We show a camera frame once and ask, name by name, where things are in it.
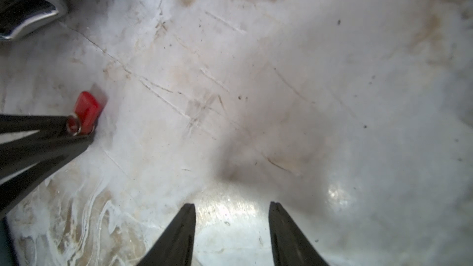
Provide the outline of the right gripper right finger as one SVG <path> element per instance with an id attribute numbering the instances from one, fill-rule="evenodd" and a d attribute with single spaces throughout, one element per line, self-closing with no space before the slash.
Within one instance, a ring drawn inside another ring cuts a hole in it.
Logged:
<path id="1" fill-rule="evenodd" d="M 269 229 L 275 266 L 328 266 L 286 209 L 272 201 Z"/>

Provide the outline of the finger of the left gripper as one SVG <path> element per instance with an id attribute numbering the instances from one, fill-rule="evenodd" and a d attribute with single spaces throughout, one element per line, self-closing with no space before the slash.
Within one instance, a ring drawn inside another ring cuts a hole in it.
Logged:
<path id="1" fill-rule="evenodd" d="M 1 217 L 39 184 L 84 153 L 94 135 L 39 138 L 37 134 L 1 144 Z"/>
<path id="2" fill-rule="evenodd" d="M 25 131 L 66 131 L 71 135 L 80 133 L 80 121 L 76 115 L 24 116 L 1 115 L 1 134 Z"/>

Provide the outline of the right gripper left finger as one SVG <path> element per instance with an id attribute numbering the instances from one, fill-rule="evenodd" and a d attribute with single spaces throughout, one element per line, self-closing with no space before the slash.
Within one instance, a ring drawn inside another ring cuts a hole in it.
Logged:
<path id="1" fill-rule="evenodd" d="M 137 265 L 192 265 L 195 227 L 195 205 L 186 203 Z"/>

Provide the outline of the red swivel usb drive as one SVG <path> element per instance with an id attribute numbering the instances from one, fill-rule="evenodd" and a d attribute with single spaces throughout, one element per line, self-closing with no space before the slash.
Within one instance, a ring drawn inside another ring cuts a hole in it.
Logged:
<path id="1" fill-rule="evenodd" d="M 73 111 L 69 114 L 66 129 L 70 135 L 89 135 L 103 110 L 103 105 L 88 91 L 79 94 Z"/>

